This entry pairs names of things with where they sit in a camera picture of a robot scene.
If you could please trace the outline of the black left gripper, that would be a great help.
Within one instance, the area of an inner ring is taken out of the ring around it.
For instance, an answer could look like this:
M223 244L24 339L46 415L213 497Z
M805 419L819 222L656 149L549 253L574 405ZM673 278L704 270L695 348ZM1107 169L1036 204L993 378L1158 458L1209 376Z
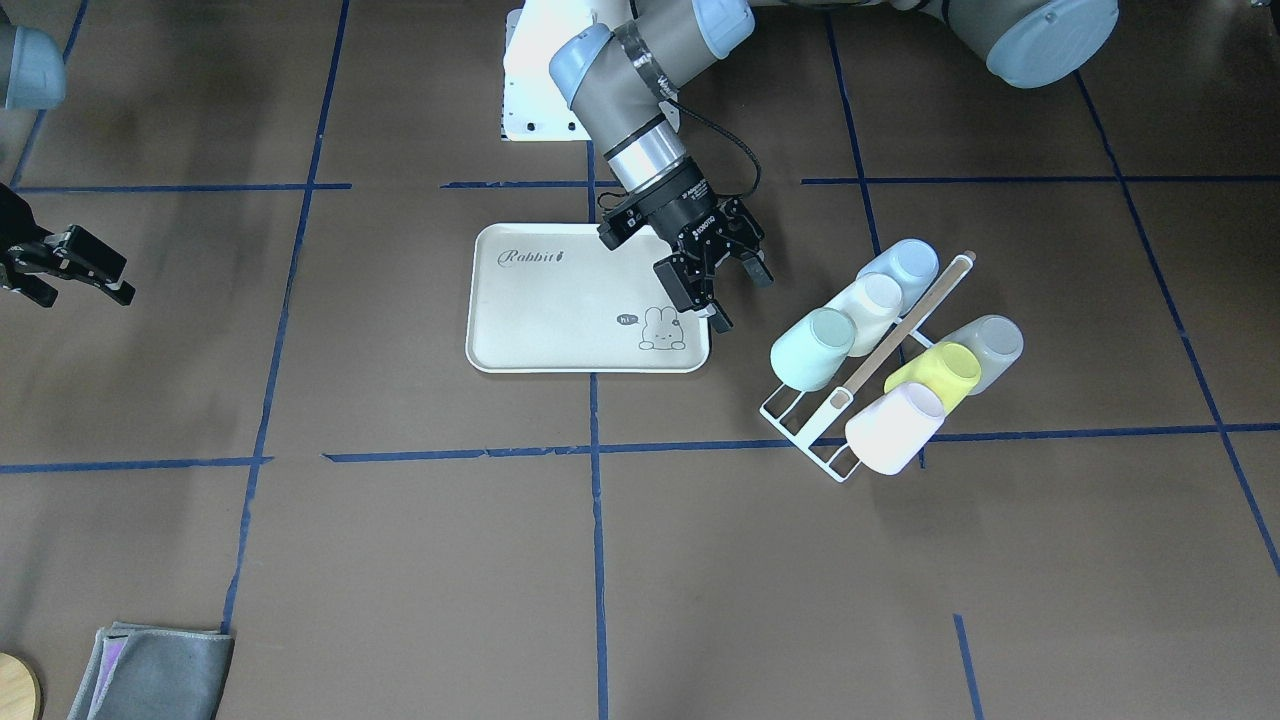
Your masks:
M733 258L755 287L774 282L760 224L741 197L716 192L703 176L667 176L641 190L640 223L667 246L653 270L675 310L705 319L716 333L732 331L733 323L716 300L716 277L704 263Z

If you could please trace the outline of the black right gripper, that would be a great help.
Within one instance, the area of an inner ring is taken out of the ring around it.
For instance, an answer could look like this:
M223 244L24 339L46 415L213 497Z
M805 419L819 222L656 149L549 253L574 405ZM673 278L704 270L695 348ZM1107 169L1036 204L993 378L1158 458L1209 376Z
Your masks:
M69 225L50 234L35 219L29 204L6 184L1 184L1 286L41 307L51 307L58 290L42 273L17 272L9 250L24 243L40 243L47 259L45 273L64 281L78 281L101 290L120 306L129 306L136 288L122 279L127 260L82 225Z

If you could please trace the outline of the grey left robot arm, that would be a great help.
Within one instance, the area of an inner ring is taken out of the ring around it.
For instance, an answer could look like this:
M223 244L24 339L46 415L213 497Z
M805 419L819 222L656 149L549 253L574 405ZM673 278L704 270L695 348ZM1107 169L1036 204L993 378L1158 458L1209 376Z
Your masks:
M1115 1L897 1L952 31L987 69L1016 88L1051 85L1088 61L1119 20ZM652 228L669 254L654 273L677 313L723 333L732 322L716 296L718 266L742 264L751 282L773 278L763 231L745 193L721 193L690 158L666 115L678 92L755 29L753 1L644 1L632 17L590 26L566 41L549 74L602 150L623 195L605 211L600 241L620 249Z

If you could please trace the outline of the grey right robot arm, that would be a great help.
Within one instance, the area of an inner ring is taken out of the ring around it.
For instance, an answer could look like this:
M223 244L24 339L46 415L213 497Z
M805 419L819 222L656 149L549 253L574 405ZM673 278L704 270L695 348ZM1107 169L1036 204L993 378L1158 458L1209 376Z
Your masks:
M10 22L1 27L3 108L47 110L67 95L61 53L46 32ZM1 287L41 307L51 307L58 290L44 278L77 281L129 306L136 288L122 279L127 260L81 225L63 232L41 227L29 204L8 184L1 186Z

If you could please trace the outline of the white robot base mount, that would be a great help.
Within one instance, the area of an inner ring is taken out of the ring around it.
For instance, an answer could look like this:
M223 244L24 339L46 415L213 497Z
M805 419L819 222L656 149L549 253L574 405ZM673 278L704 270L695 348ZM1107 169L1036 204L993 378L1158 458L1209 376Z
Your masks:
M526 1L506 17L500 135L511 142L576 142L588 133L550 77L552 56L595 24L590 1Z

